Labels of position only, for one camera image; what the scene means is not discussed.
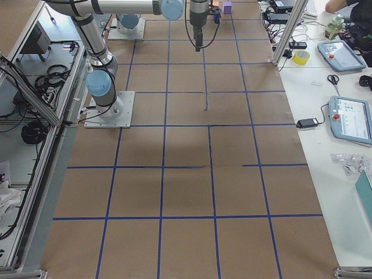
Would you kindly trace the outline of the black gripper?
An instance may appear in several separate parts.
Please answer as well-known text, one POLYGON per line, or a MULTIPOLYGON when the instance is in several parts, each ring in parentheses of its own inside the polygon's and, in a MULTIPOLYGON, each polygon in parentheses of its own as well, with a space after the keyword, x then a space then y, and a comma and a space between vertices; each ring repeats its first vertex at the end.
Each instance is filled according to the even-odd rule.
POLYGON ((199 52, 203 47, 202 28, 206 24, 208 16, 213 16, 214 22, 219 24, 221 9, 218 5, 213 4, 213 1, 191 0, 189 2, 189 22, 193 27, 196 52, 199 52))

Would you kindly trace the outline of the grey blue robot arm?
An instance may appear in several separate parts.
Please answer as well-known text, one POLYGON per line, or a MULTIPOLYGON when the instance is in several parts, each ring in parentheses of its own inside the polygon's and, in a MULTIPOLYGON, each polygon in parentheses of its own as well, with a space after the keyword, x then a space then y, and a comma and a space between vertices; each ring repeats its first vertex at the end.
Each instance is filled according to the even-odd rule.
MULTIPOLYGON (((134 30, 138 23, 139 17, 136 14, 119 14, 117 15, 117 28, 121 29, 122 33, 134 30)), ((199 52, 203 48, 203 32, 202 27, 206 24, 206 20, 203 15, 191 13, 189 22, 193 26, 194 41, 192 45, 195 47, 195 51, 199 52)))
POLYGON ((103 14, 154 14, 167 20, 178 20, 189 10, 187 24, 193 27, 189 38, 199 52, 204 48, 203 27, 208 16, 220 23, 221 10, 212 1, 48 1, 57 12, 71 17, 75 28, 87 49, 92 72, 86 79, 86 88, 95 102, 93 115, 83 122, 87 127, 129 127, 133 112, 133 91, 118 91, 115 78, 117 59, 111 54, 101 32, 94 23, 95 15, 103 14))

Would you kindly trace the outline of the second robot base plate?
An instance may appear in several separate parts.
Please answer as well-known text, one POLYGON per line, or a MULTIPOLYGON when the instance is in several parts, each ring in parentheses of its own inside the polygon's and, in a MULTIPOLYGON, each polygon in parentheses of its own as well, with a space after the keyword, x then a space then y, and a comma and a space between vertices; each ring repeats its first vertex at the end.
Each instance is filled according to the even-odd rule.
POLYGON ((112 20, 108 40, 111 41, 134 41, 143 40, 145 32, 145 19, 140 18, 138 24, 130 29, 124 27, 116 18, 112 20))

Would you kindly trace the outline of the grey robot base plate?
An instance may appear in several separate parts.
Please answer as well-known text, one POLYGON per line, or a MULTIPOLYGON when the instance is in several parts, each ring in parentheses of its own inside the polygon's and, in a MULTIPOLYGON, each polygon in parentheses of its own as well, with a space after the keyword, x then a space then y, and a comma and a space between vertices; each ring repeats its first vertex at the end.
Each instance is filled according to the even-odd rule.
POLYGON ((84 127, 130 128, 133 115, 134 99, 134 91, 117 91, 115 103, 107 112, 105 112, 106 108, 96 106, 93 97, 91 97, 90 106, 95 106, 95 108, 88 111, 88 120, 84 122, 84 127))

